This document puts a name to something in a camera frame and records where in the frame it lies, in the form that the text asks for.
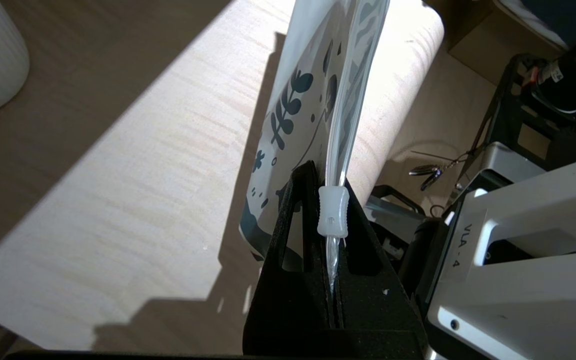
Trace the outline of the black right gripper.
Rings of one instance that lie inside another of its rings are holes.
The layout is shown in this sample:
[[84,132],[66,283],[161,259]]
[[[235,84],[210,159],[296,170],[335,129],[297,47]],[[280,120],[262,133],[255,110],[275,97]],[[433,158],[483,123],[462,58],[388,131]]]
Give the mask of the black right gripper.
[[426,218],[414,231],[403,255],[398,278],[420,312],[427,311],[431,284],[444,253],[449,229],[442,218]]

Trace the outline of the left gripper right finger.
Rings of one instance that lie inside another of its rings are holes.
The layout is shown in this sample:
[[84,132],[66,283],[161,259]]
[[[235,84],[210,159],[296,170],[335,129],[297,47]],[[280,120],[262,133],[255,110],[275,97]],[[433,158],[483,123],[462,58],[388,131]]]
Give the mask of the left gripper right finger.
[[343,328],[425,333],[419,316],[349,182],[348,235],[340,242],[337,276]]

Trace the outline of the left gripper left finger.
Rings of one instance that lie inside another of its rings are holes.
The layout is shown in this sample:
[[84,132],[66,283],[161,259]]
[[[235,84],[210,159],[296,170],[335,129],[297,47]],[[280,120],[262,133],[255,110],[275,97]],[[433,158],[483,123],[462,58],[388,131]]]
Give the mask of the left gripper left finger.
[[[318,234],[320,185],[313,161],[298,166],[283,192],[254,297],[247,313],[246,335],[302,334],[336,327],[323,251]],[[301,205],[302,271],[288,271],[283,263],[296,205]]]

